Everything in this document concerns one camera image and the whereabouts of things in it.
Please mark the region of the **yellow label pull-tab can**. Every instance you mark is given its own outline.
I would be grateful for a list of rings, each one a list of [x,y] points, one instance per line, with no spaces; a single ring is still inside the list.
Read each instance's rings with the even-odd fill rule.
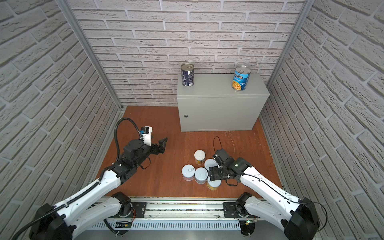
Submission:
[[[207,180],[207,186],[212,191],[217,190],[220,187],[221,183],[222,183],[221,180],[216,180],[216,181],[211,181],[210,179]]]

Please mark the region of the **white lid orange can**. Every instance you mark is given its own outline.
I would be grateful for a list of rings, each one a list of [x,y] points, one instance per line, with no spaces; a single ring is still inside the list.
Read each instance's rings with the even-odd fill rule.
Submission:
[[[194,158],[197,165],[202,165],[206,159],[206,153],[203,150],[197,150],[194,153]]]

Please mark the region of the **dark purple label can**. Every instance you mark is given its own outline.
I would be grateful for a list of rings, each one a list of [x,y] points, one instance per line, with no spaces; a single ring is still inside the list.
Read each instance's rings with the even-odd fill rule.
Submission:
[[[191,87],[194,85],[194,72],[195,67],[193,64],[181,65],[182,85],[185,87]]]

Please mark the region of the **blue label soup can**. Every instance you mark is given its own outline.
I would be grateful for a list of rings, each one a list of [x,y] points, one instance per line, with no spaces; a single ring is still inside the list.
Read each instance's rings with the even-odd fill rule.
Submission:
[[[252,70],[245,66],[239,65],[235,67],[235,73],[232,81],[232,88],[236,91],[243,91],[247,87]]]

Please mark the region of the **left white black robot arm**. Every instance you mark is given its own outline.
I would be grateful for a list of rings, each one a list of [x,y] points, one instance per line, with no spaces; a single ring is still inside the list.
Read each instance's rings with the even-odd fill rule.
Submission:
[[[165,152],[168,139],[158,144],[147,145],[142,139],[132,140],[125,147],[118,160],[105,168],[101,176],[71,197],[50,206],[40,207],[31,226],[31,240],[73,240],[95,224],[115,216],[127,215],[131,200],[118,192],[101,204],[102,196],[116,189],[131,178],[142,167],[150,155]]]

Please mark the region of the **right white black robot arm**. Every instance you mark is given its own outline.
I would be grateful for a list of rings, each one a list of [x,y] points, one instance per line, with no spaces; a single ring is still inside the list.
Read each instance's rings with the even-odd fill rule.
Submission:
[[[234,160],[224,149],[213,155],[218,166],[209,168],[211,181],[235,179],[252,189],[263,200],[243,193],[234,204],[235,217],[258,217],[280,230],[289,240],[312,240],[320,230],[316,202],[300,199],[265,178],[243,158]]]

